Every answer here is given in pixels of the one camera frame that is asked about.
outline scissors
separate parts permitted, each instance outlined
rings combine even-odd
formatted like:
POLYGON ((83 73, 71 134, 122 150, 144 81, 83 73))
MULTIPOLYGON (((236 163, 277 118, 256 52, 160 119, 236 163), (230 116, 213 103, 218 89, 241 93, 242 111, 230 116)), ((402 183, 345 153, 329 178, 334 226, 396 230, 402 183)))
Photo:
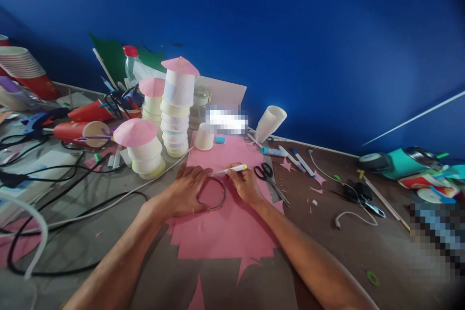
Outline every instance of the scissors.
POLYGON ((273 170, 271 169, 270 165, 268 165, 266 162, 263 162, 262 163, 262 166, 255 166, 253 168, 253 171, 255 172, 255 175, 257 177, 259 177, 261 180, 264 180, 268 183, 271 184, 271 186, 275 189, 276 193, 278 194, 278 196, 284 201, 284 203, 286 204, 286 206, 288 206, 289 208, 291 207, 291 204, 289 203, 289 201, 287 200, 287 198, 284 196, 284 194, 282 193, 282 191, 278 188, 278 186, 276 184, 273 183, 273 181, 271 180, 273 178, 273 170))

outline wire ring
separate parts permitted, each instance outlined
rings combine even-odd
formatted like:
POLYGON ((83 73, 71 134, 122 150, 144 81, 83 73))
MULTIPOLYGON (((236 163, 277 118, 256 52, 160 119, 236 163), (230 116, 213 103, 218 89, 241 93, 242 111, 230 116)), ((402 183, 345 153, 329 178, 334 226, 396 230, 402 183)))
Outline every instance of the wire ring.
MULTIPOLYGON (((207 177, 206 179, 212 179, 214 181, 217 181, 218 183, 221 184, 221 186, 223 186, 223 200, 220 202, 220 204, 216 207, 210 207, 210 211, 214 211, 214 210, 217 210, 219 208, 221 208, 226 200, 226 186, 224 185, 224 183, 219 180, 218 178, 215 178, 215 177, 207 177)), ((199 201, 199 198, 197 197, 197 195, 195 196, 195 199, 197 200, 198 203, 203 203, 203 202, 200 202, 199 201)))

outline white marker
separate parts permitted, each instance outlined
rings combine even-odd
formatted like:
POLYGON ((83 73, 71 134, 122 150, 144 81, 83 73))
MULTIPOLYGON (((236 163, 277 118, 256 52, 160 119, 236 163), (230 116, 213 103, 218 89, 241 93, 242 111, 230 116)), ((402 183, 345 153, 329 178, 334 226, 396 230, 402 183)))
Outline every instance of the white marker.
POLYGON ((297 157, 297 159, 300 161, 300 163, 302 164, 302 166, 307 170, 307 172, 309 173, 310 177, 312 178, 315 178, 316 175, 315 173, 313 173, 313 171, 310 169, 310 167, 306 164, 306 162, 304 161, 304 159, 297 153, 297 151, 294 149, 294 148, 291 148, 291 151, 294 153, 295 157, 297 157))
POLYGON ((278 148, 280 148, 281 150, 283 150, 283 151, 285 151, 285 152, 287 153, 287 158, 288 158, 289 160, 291 160, 292 163, 293 163, 294 165, 296 165, 297 168, 299 168, 299 170, 302 171, 302 173, 305 173, 305 172, 306 172, 305 169, 292 157, 291 154, 289 154, 289 153, 287 152, 286 149, 284 149, 281 145, 278 145, 278 148))
POLYGON ((239 166, 236 166, 236 167, 231 167, 230 169, 227 169, 227 170, 222 170, 222 171, 213 173, 211 175, 211 177, 220 177, 220 176, 222 176, 224 174, 227 174, 228 170, 233 170, 233 171, 239 172, 239 171, 243 171, 245 169, 247 169, 247 165, 239 165, 239 166))

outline eraser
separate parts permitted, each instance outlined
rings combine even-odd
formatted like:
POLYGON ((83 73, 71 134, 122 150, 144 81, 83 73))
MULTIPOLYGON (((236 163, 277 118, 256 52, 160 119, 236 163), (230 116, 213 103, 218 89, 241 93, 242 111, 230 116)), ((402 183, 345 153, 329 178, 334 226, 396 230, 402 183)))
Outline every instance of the eraser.
POLYGON ((215 143, 217 144, 223 144, 226 142, 226 137, 222 136, 215 136, 215 143))

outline pink paper cutout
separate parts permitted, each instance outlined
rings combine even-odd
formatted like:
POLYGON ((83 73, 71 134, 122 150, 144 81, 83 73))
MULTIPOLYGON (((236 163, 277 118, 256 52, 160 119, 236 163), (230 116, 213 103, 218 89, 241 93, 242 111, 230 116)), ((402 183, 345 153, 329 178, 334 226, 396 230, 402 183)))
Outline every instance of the pink paper cutout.
POLYGON ((139 90, 147 97, 161 97, 165 90, 165 80, 160 78, 149 78, 139 82, 139 90))
MULTIPOLYGON (((105 156, 106 154, 108 154, 108 153, 110 153, 110 154, 115 154, 115 153, 116 153, 116 147, 117 147, 116 144, 110 146, 109 148, 107 148, 107 149, 105 149, 104 151, 102 151, 102 152, 100 153, 100 156, 104 157, 104 156, 105 156)), ((96 163, 97 163, 97 161, 95 160, 95 157, 93 157, 93 156, 92 156, 89 160, 84 161, 84 164, 85 164, 87 167, 89 167, 89 168, 94 167, 96 163)), ((102 168, 102 166, 103 166, 104 164, 105 164, 105 163, 103 163, 102 165, 97 166, 97 167, 94 169, 94 171, 99 171, 99 170, 102 168)))
POLYGON ((205 303, 203 301, 202 283, 200 281, 200 275, 197 280, 197 287, 195 288, 194 296, 189 303, 188 310, 205 310, 205 303))
POLYGON ((317 190, 317 189, 313 189, 311 186, 310 186, 310 189, 312 189, 313 191, 316 191, 320 194, 323 194, 323 189, 320 189, 320 190, 317 190))
MULTIPOLYGON (((211 167, 220 171, 232 162, 242 162, 249 168, 259 166, 263 155, 250 148, 242 137, 226 136, 227 147, 213 147, 208 152, 192 149, 187 165, 211 167)), ((207 213, 175 218, 168 222, 172 233, 171 244, 178 245, 178 259, 222 259, 241 258, 243 270, 250 265, 250 258, 274 257, 274 248, 279 246, 273 233, 261 217, 237 194, 231 180, 226 183, 226 200, 223 206, 207 213)), ((269 202, 271 195, 265 181, 258 180, 263 196, 269 202)), ((209 181, 203 189, 213 190, 218 195, 218 185, 209 181)), ((274 206, 282 213, 282 201, 274 206)))
POLYGON ((289 171, 289 173, 291 172, 292 163, 287 162, 287 158, 284 158, 282 164, 280 164, 280 165, 283 166, 285 169, 287 169, 289 171))
POLYGON ((320 185, 323 187, 323 182, 326 182, 326 179, 322 176, 320 176, 320 174, 316 171, 316 170, 313 170, 313 173, 315 173, 315 179, 318 183, 320 183, 320 185))
POLYGON ((179 74, 200 75, 197 68, 184 57, 163 61, 161 65, 179 74))
MULTIPOLYGON (((18 219, 14 221, 13 223, 8 224, 5 227, 5 230, 16 232, 23 226, 23 224, 28 219, 29 217, 18 219)), ((24 230, 35 229, 38 227, 39 227, 39 224, 35 221, 35 219, 32 219, 27 224, 24 230)), ((0 239, 0 269, 4 269, 7 267, 6 260, 7 260, 8 252, 10 250, 11 242, 13 241, 13 239, 14 239, 14 236, 4 237, 0 239)), ((40 242, 40 235, 20 237, 16 244, 15 251, 13 252, 13 262, 18 261, 19 259, 24 257, 26 254, 33 251, 36 248, 36 246, 39 244, 39 242, 40 242)))
POLYGON ((113 133, 115 142, 125 147, 145 145, 153 140, 158 127, 149 120, 130 119, 123 122, 113 133))

